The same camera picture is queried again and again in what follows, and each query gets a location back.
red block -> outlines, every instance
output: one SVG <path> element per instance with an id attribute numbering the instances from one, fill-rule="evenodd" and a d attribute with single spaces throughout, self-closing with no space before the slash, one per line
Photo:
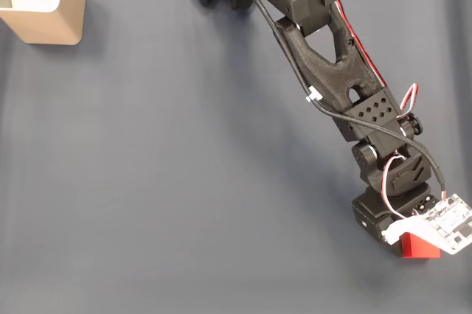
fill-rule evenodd
<path id="1" fill-rule="evenodd" d="M 404 258 L 439 259 L 441 250 L 416 235 L 405 233 L 401 239 Z"/>

cable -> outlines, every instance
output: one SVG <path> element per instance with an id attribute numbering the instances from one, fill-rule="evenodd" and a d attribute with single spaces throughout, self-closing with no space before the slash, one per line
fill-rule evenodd
<path id="1" fill-rule="evenodd" d="M 413 83 L 410 89 L 406 92 L 405 97 L 401 101 L 400 109 L 402 110 L 402 113 L 397 116 L 397 119 L 401 119 L 402 117 L 405 117 L 406 115 L 412 112 L 414 108 L 414 104 L 416 103 L 417 94 L 418 94 L 418 84 Z M 406 102 L 408 102 L 408 100 L 410 100 L 410 107 L 408 108 L 407 111 L 404 111 L 406 107 Z"/>
<path id="2" fill-rule="evenodd" d="M 345 24 L 347 25 L 347 28 L 349 29 L 352 37 L 354 38 L 355 42 L 357 43 L 358 48 L 361 50 L 362 54 L 364 55 L 364 58 L 366 59 L 367 63 L 369 64 L 370 68 L 374 71 L 374 73 L 377 76 L 378 80 L 380 81 L 381 85 L 383 87 L 386 87 L 386 83 L 385 83 L 384 79 L 382 78 L 381 74 L 378 72 L 378 70 L 375 67 L 374 63 L 372 62 L 369 55 L 367 54 L 366 50 L 364 50 L 364 47 L 362 46 L 362 43 L 359 40 L 358 36 L 355 34 L 354 29 L 351 27 L 351 24 L 349 24 L 349 21 L 347 20 L 347 16 L 344 13 L 344 9 L 342 7 L 341 1 L 336 0 L 334 3 L 336 4 L 336 7 L 338 8 L 339 14 L 341 14 L 341 17 L 343 18 Z"/>
<path id="3" fill-rule="evenodd" d="M 404 156 L 395 155 L 395 156 L 390 157 L 390 159 L 385 163 L 385 167 L 383 167 L 383 172 L 382 172 L 382 199 L 383 199 L 383 202 L 385 203 L 385 206 L 387 206 L 387 208 L 390 210 L 391 213 L 396 214 L 398 217 L 404 219 L 406 217 L 403 216 L 400 212 L 396 211 L 392 207 L 392 205 L 390 204 L 389 198 L 386 195 L 386 180 L 389 175 L 390 165 L 395 159 L 401 159 L 402 161 L 406 160 Z"/>
<path id="4" fill-rule="evenodd" d="M 264 7 L 264 4 L 260 0 L 252 0 L 256 6 L 259 8 L 260 12 L 263 14 L 265 20 L 267 21 L 268 25 L 272 29 L 272 32 L 275 35 L 275 38 L 277 39 L 277 42 L 279 43 L 282 51 L 284 52 L 285 56 L 288 59 L 288 62 L 290 63 L 292 69 L 295 72 L 296 77 L 298 78 L 298 81 L 303 87 L 303 90 L 305 91 L 306 95 L 309 96 L 311 94 L 309 85 L 305 78 L 303 77 L 303 73 L 300 71 L 300 68 L 298 67 L 298 64 L 296 63 L 295 57 L 292 54 L 292 51 L 290 47 L 288 46 L 286 40 L 280 34 L 280 31 L 277 29 L 277 26 L 274 23 L 274 20 L 268 13 L 267 9 Z M 429 154 L 428 150 L 424 148 L 421 144 L 418 144 L 417 142 L 413 141 L 412 139 L 409 139 L 408 137 L 405 137 L 403 135 L 400 135 L 399 133 L 396 133 L 394 131 L 389 130 L 388 128 L 384 128 L 383 126 L 379 126 L 376 124 L 373 124 L 371 122 L 366 122 L 360 119 L 356 119 L 354 117 L 346 116 L 343 114 L 335 113 L 332 111 L 329 111 L 326 109 L 318 100 L 311 100 L 313 105 L 320 110 L 323 114 L 328 115 L 330 117 L 333 117 L 335 119 L 340 119 L 344 120 L 346 122 L 350 122 L 353 124 L 357 124 L 360 126 L 364 126 L 366 128 L 371 128 L 373 130 L 385 133 L 388 136 L 394 137 L 396 139 L 401 140 L 402 142 L 408 144 L 409 146 L 413 147 L 415 150 L 417 150 L 421 155 L 423 155 L 426 160 L 429 162 L 431 165 L 431 168 L 433 169 L 434 174 L 436 175 L 436 179 L 438 183 L 440 184 L 441 191 L 445 195 L 445 179 L 443 176 L 443 173 L 441 172 L 439 165 L 437 162 L 434 160 L 434 158 Z"/>

black robotic arm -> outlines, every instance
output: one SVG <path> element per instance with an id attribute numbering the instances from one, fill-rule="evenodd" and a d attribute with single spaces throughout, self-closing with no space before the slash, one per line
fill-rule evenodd
<path id="1" fill-rule="evenodd" d="M 355 218 L 378 242 L 401 254 L 400 242 L 387 242 L 390 234 L 385 232 L 395 221 L 426 214 L 439 203 L 426 183 L 431 169 L 445 198 L 445 181 L 437 163 L 422 144 L 414 141 L 414 136 L 423 132 L 420 121 L 398 105 L 347 21 L 339 0 L 267 1 L 285 15 L 277 23 L 260 0 L 229 0 L 236 10 L 253 2 L 259 7 L 307 100 L 333 118 L 347 142 L 358 142 L 353 146 L 353 155 L 367 189 L 352 202 Z M 201 2 L 208 4 L 211 0 Z M 325 60 L 305 40 L 326 25 L 333 33 L 335 63 Z M 356 101 L 350 99 L 352 89 L 359 96 Z"/>

circuit board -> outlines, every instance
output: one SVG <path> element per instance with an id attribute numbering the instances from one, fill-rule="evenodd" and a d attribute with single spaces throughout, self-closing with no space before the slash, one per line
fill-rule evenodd
<path id="1" fill-rule="evenodd" d="M 472 209 L 452 195 L 423 214 L 423 219 L 450 245 L 454 253 L 472 243 Z"/>

cable clip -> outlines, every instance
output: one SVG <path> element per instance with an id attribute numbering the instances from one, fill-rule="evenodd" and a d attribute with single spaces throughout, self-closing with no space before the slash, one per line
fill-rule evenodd
<path id="1" fill-rule="evenodd" d="M 312 100 L 320 101 L 321 99 L 323 99 L 323 96 L 319 93 L 319 91 L 315 89 L 315 87 L 310 86 L 310 88 L 308 89 L 310 89 L 311 94 L 306 97 L 307 102 L 311 102 Z"/>

